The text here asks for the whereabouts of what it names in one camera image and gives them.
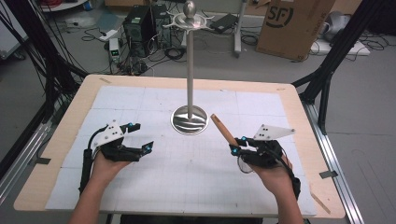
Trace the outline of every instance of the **human hand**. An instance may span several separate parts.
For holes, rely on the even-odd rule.
[[[283,155],[282,160],[289,165],[290,169],[292,169],[292,164],[288,158]],[[260,177],[264,186],[275,196],[285,194],[286,192],[290,191],[292,192],[291,179],[283,165],[279,165],[270,169],[261,168],[251,164],[249,164],[249,166]]]
[[[98,187],[107,187],[117,173],[130,164],[129,161],[111,161],[105,158],[101,151],[96,154],[93,163],[90,182],[95,182]]]

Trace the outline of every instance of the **human arm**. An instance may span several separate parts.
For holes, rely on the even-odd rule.
[[[81,193],[68,224],[97,223],[100,202],[106,187],[117,173],[130,162],[110,161],[98,152],[92,167],[90,181]]]
[[[282,159],[291,168],[292,165],[287,158]],[[264,186],[274,194],[277,203],[279,224],[303,223],[303,217],[293,192],[291,179],[285,167],[278,166],[272,169],[264,169],[249,165],[260,177]]]

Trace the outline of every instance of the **computer tower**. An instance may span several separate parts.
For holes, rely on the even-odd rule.
[[[135,50],[132,55],[149,56],[149,41],[155,36],[150,7],[133,6],[122,26],[129,48]]]
[[[158,49],[167,49],[172,47],[171,29],[172,27],[163,28],[164,25],[172,23],[171,16],[167,13],[165,4],[158,4],[151,7],[152,17],[154,20],[155,31],[157,34],[156,41]]]

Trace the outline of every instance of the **gray floor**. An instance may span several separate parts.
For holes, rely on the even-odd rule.
[[[79,11],[66,10],[59,17]],[[89,14],[98,21],[103,12],[107,13],[99,7]],[[114,22],[117,27],[121,19]],[[262,19],[255,18],[247,19],[244,24],[255,26],[261,22]],[[86,70],[95,73],[106,69],[107,52],[103,43],[84,42],[81,40],[84,35],[82,30],[63,33],[70,52]],[[395,37],[387,39],[396,44]],[[315,71],[324,59],[310,56],[303,63],[293,63],[258,53],[245,44],[237,59],[230,52],[231,37],[197,32],[194,42],[195,78],[291,83]],[[365,223],[396,221],[395,55],[396,48],[387,47],[373,50],[368,57],[358,57],[355,62],[344,60],[332,79],[327,131]],[[154,66],[143,76],[185,77],[186,71],[185,63],[166,62]],[[9,59],[0,64],[0,159],[44,102],[43,93],[29,59]],[[27,213],[13,209],[13,202],[31,170],[32,166],[28,166],[0,207],[2,223],[66,222],[69,213]],[[346,219],[311,218],[310,221],[347,223]]]

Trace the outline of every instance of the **wooden handle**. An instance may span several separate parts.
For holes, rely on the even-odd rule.
[[[238,146],[238,143],[236,143],[233,135],[228,131],[228,129],[224,126],[220,119],[215,114],[212,114],[210,118],[212,118],[213,122],[216,124],[216,127],[218,127],[225,140],[227,140],[230,145]]]

